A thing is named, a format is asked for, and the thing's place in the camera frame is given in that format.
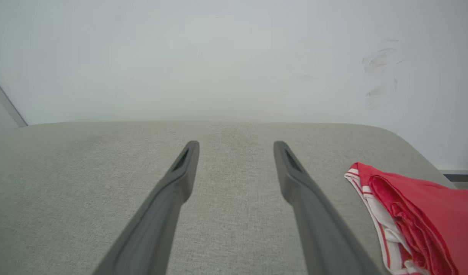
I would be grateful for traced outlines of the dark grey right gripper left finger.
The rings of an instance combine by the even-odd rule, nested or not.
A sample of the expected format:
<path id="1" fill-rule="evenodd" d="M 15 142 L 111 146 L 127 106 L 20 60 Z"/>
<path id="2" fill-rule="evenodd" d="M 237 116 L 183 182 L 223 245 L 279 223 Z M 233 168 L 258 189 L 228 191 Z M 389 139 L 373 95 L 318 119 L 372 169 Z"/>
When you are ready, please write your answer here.
<path id="1" fill-rule="evenodd" d="M 199 142 L 186 144 L 95 269 L 95 275 L 164 275 L 181 206 L 190 198 Z"/>

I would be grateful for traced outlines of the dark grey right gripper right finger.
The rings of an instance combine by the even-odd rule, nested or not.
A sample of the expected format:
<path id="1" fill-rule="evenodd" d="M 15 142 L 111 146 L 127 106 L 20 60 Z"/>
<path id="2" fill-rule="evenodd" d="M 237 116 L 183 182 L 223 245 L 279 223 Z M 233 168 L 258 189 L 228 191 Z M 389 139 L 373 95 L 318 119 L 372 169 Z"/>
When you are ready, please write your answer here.
<path id="1" fill-rule="evenodd" d="M 275 141 L 274 158 L 282 196 L 293 208 L 309 275 L 379 275 L 288 144 Z"/>

